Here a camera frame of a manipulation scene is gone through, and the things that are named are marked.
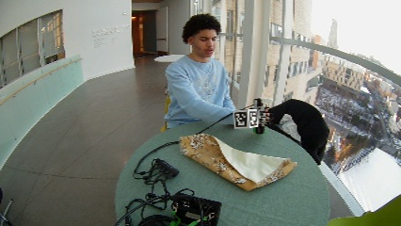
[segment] round table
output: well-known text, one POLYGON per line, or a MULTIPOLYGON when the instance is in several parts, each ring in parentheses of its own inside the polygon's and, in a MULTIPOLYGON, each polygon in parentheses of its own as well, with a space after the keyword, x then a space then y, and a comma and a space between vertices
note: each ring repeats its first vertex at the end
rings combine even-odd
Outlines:
MULTIPOLYGON (((180 137, 195 135, 211 123, 195 122, 170 129, 154 136, 132 155, 116 185, 116 217, 126 214, 132 199, 144 199, 152 186, 134 178, 139 159, 156 147, 180 137)), ((156 158, 167 161, 179 171, 178 177, 167 181, 167 188, 175 194, 184 188, 195 190, 196 197, 222 202, 220 226, 255 225, 327 225, 330 217, 330 193, 327 179, 307 151, 290 138, 266 128, 263 135, 252 129, 234 129, 232 125, 215 125, 203 132, 226 142, 231 147, 250 153, 291 158, 298 162, 295 170, 275 183, 244 191, 214 171, 180 153, 180 145, 171 145, 151 154, 140 165, 148 170, 156 158)), ((132 214, 139 223, 139 212, 132 214)), ((146 216, 166 211, 147 207, 146 216)))

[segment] electronic device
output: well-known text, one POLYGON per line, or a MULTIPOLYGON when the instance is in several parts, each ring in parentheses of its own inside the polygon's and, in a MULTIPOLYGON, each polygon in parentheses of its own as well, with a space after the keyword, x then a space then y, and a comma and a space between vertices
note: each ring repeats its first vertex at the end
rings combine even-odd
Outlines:
POLYGON ((258 98, 254 100, 254 108, 235 111, 235 129, 254 128, 256 134, 263 134, 268 123, 267 109, 263 100, 258 98))

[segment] floor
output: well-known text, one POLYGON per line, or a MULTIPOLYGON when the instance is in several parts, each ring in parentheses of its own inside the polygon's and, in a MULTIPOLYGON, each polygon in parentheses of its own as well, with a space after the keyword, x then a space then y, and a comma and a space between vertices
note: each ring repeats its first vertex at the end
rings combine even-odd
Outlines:
MULTIPOLYGON (((86 82, 35 125, 0 170, 14 225, 115 225, 119 174, 163 124, 167 65, 138 58, 135 69, 86 82)), ((330 191, 331 218, 351 216, 330 191)))

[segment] glass railing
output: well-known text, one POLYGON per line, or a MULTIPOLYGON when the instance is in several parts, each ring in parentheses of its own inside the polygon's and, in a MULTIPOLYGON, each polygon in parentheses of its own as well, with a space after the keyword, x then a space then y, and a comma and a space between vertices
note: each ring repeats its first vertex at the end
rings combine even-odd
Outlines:
MULTIPOLYGON (((224 63, 238 89, 242 89, 242 74, 250 73, 242 72, 243 51, 250 48, 243 44, 243 21, 252 15, 246 14, 243 2, 211 1, 212 14, 223 24, 216 58, 224 63)), ((264 25, 271 29, 270 46, 266 73, 260 76, 264 77, 263 97, 271 104, 299 99, 315 105, 326 115, 331 133, 324 162, 336 183, 340 182, 348 192, 343 198, 352 197, 367 212, 401 193, 401 182, 396 180, 401 176, 401 77, 384 66, 395 62, 391 56, 400 52, 396 42, 390 41, 387 55, 378 51, 383 47, 376 48, 384 44, 380 39, 372 40, 364 51, 350 53, 350 47, 363 47, 366 40, 382 34, 382 26, 374 31, 372 24, 387 20, 387 13, 399 16, 394 11, 398 7, 391 8, 390 4, 380 7, 367 1, 359 4, 368 4, 370 8, 370 13, 364 10, 366 16, 360 17, 355 15, 362 9, 347 1, 271 1, 266 9, 271 10, 271 24, 264 25), (368 18, 367 15, 378 13, 383 18, 368 18), (287 24, 291 27, 286 27, 288 14, 294 17, 287 24), (351 24, 354 30, 346 32, 351 24), (316 25, 326 29, 323 33, 312 30, 316 25)))

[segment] black chair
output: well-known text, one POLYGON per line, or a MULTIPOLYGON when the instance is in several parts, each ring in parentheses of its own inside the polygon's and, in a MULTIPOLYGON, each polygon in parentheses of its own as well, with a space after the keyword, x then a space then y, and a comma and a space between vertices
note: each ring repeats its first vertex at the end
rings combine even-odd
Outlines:
POLYGON ((324 120, 322 112, 310 103, 291 99, 282 104, 270 108, 272 114, 271 124, 268 127, 290 137, 302 147, 307 150, 318 165, 326 155, 328 144, 328 124, 324 120), (302 141, 295 139, 282 128, 278 126, 284 115, 290 115, 298 125, 298 132, 302 136, 302 141))

